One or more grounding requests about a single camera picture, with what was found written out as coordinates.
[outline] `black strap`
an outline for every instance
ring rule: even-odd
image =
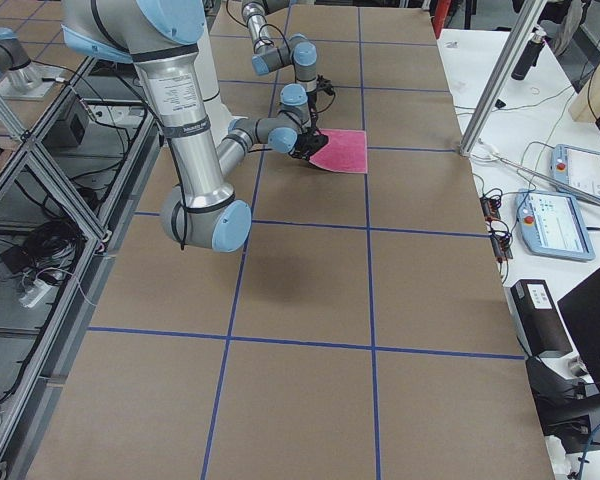
[[[111,35],[109,35],[109,32],[107,32],[107,29],[105,28],[104,24],[102,23],[102,19],[100,18],[100,14],[98,13],[97,3],[98,0],[91,0],[91,14],[93,15],[93,20],[96,22],[98,30],[100,30],[100,33],[102,33],[104,38],[109,40],[109,42],[111,42],[111,44],[118,50],[122,50],[123,52],[129,53],[129,49],[123,47],[118,42],[116,42],[115,39]]]

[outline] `black box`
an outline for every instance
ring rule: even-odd
[[[511,296],[532,356],[559,358],[573,351],[544,280],[520,280]]]

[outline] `brown cardboard surface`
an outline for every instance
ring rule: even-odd
[[[471,165],[455,153],[369,151],[374,227],[486,233]]]
[[[231,346],[209,480],[375,477],[368,352]]]
[[[372,147],[453,150],[462,138],[449,93],[365,90],[364,109]]]
[[[365,87],[449,90],[435,45],[363,44],[362,61]]]
[[[22,42],[51,42],[60,34],[60,22],[27,20],[18,29],[18,38]]]
[[[269,20],[285,28],[286,15]],[[446,90],[422,46],[435,45],[427,14],[296,5],[286,31],[318,40],[320,73],[349,87],[320,126],[366,125],[368,176],[251,155],[229,178],[238,198],[257,194],[233,254],[181,252],[159,218],[136,215],[92,321],[135,333],[88,334],[30,478],[357,480],[377,478],[376,462],[385,480],[550,478],[470,169],[449,152],[452,98],[394,89]],[[275,115],[290,72],[257,77],[246,29],[223,11],[211,33],[225,103]],[[170,163],[163,153],[141,210],[159,210]],[[468,358],[480,354],[506,359]]]
[[[92,324],[225,334],[239,265],[240,252],[181,252],[158,217],[137,216]]]
[[[287,32],[301,33],[309,40],[358,42],[358,12],[355,8],[294,5]]]
[[[371,237],[378,345],[520,355],[487,238]]]
[[[368,345],[366,234],[254,225],[236,335]]]
[[[361,8],[360,29],[363,42],[436,44],[429,12],[417,8]]]
[[[331,173],[274,152],[264,156],[255,218],[364,226],[364,176]]]
[[[88,333],[29,480],[189,478],[224,342]]]
[[[360,45],[354,42],[314,42],[318,52],[318,74],[340,87],[360,86]],[[293,69],[280,72],[278,82],[293,83]]]
[[[32,2],[31,0],[7,0],[0,5],[0,18],[21,18],[25,20],[42,6],[41,3]]]
[[[384,480],[554,478],[523,362],[380,352],[378,398]]]

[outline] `table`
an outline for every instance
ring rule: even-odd
[[[270,21],[315,41],[369,174],[252,154],[245,249],[180,252],[161,155],[28,478],[552,478],[428,14]],[[223,13],[211,40],[232,112],[274,112],[290,72]]]
[[[470,113],[471,107],[477,104],[507,35],[502,32],[445,30],[439,39],[438,47],[461,129],[469,122],[470,115],[467,112]],[[525,80],[510,80],[500,95],[500,99],[506,103],[506,108],[536,106],[492,113],[481,138],[497,147],[501,155],[515,162],[521,161],[525,148],[532,141],[551,145],[566,143],[600,151],[600,132],[595,125],[576,123],[566,111],[574,98],[574,90],[558,61],[553,53],[545,48],[537,67],[530,70]],[[488,155],[488,152],[479,146],[473,153],[480,157]],[[549,160],[550,149],[545,148],[542,151],[542,146],[536,146],[528,151],[524,165],[534,168],[537,161],[537,170],[549,175]],[[527,188],[528,182],[501,163],[484,162],[474,158],[472,168],[474,173],[484,179],[483,187],[476,178],[478,191],[498,187],[504,192],[516,192],[520,188]],[[554,190],[545,182],[534,183],[540,189]],[[510,226],[513,226],[515,221],[514,200],[515,195],[504,196],[501,208],[503,218]],[[586,224],[600,225],[600,208],[579,203]],[[518,232],[512,245],[513,260],[509,262],[505,288],[521,278],[540,278],[547,281],[555,301],[562,298],[600,267],[600,232],[591,232],[590,236],[596,258],[591,262],[580,263],[530,255]],[[574,352],[563,359],[547,359],[545,363],[561,375],[571,378],[567,361],[576,355],[577,352]],[[600,479],[600,452],[594,452],[587,458],[591,464],[587,465],[585,477]]]

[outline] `grid line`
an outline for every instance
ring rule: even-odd
[[[291,10],[289,10],[287,13],[287,19],[286,19],[286,22],[284,25],[284,31],[283,31],[284,35],[286,35],[286,33],[287,33],[287,28],[289,26],[289,18],[290,17],[291,17]],[[278,83],[279,75],[280,75],[280,70],[276,71],[275,82],[274,82],[274,85],[272,86],[271,100],[269,103],[269,116],[272,115],[273,107],[275,105],[276,85]],[[263,151],[260,154],[260,160],[258,162],[258,172],[256,174],[256,181],[255,181],[255,185],[253,188],[253,197],[251,200],[252,214],[253,214],[253,212],[255,212],[255,208],[256,208],[256,204],[257,204],[257,200],[258,200],[258,190],[259,190],[259,186],[260,186],[260,178],[261,178],[262,168],[263,168],[263,164],[264,164],[264,153],[265,152]],[[207,444],[206,444],[206,448],[205,448],[202,472],[200,473],[200,480],[206,480],[207,472],[209,469],[209,460],[211,458],[211,449],[213,448],[213,435],[215,433],[215,425],[216,425],[216,422],[218,419],[218,411],[220,408],[220,399],[222,396],[222,386],[224,383],[224,378],[225,378],[225,373],[226,373],[226,368],[227,368],[227,363],[228,363],[228,358],[229,358],[229,350],[230,350],[231,340],[232,340],[233,325],[235,322],[236,311],[238,308],[240,289],[241,289],[241,285],[242,285],[242,278],[244,275],[244,267],[246,264],[247,255],[248,255],[248,251],[249,251],[249,241],[250,241],[250,238],[247,238],[247,240],[244,244],[243,250],[242,250],[240,269],[238,270],[238,279],[236,281],[236,290],[234,293],[233,304],[231,307],[231,318],[229,320],[229,327],[227,329],[227,338],[225,341],[224,352],[223,352],[223,356],[222,356],[222,363],[220,365],[220,374],[219,374],[219,378],[218,378],[218,385],[216,387],[216,395],[215,395],[215,399],[214,399],[213,412],[211,414],[211,422],[209,424],[209,433],[207,436]]]
[[[437,357],[465,357],[479,358],[486,360],[524,360],[522,355],[512,355],[508,353],[490,353],[490,352],[463,352],[458,350],[436,350],[430,348],[410,348],[410,347],[392,347],[384,345],[355,344],[355,343],[337,343],[337,342],[319,342],[314,340],[297,340],[288,338],[266,338],[266,337],[249,337],[244,335],[227,335],[199,332],[181,332],[173,330],[150,330],[142,328],[125,328],[125,327],[106,327],[106,326],[91,326],[88,331],[94,333],[115,333],[122,335],[146,335],[156,337],[174,337],[174,338],[196,338],[201,340],[218,340],[226,341],[230,339],[232,342],[244,343],[263,343],[270,345],[294,345],[300,347],[317,347],[317,348],[333,348],[344,350],[364,350],[370,352],[375,349],[377,352],[399,353],[409,355],[432,355]]]
[[[367,130],[364,108],[364,53],[362,48],[362,14],[358,7],[358,52],[360,55],[360,106],[362,130]],[[373,251],[371,244],[371,209],[369,206],[369,174],[364,174],[364,204],[367,235],[367,279],[369,282],[369,333],[371,339],[371,382],[373,396],[373,431],[375,447],[376,480],[382,480],[382,453],[380,442],[380,406],[378,400],[378,358],[376,354],[375,298],[373,291]]]
[[[159,217],[160,214],[157,212],[135,212],[135,215],[143,217]],[[303,222],[291,222],[281,220],[258,220],[253,219],[251,221],[254,224],[260,225],[279,225],[289,227],[309,227],[309,228],[330,228],[337,230],[358,230],[358,231],[372,231],[372,232],[389,232],[389,233],[406,233],[415,235],[442,235],[450,237],[470,237],[470,238],[489,238],[488,233],[468,233],[468,232],[444,232],[441,230],[418,230],[413,228],[391,228],[391,227],[373,227],[373,226],[362,226],[362,225],[337,225],[329,223],[303,223]]]
[[[214,33],[209,34],[210,37],[218,37],[218,38],[247,38],[251,39],[251,37],[247,35],[232,35],[229,33]],[[326,38],[310,38],[310,42],[324,42],[324,43],[352,43],[355,45],[404,45],[407,47],[438,47],[435,43],[418,43],[418,42],[372,42],[372,41],[362,41],[360,40],[329,40]]]

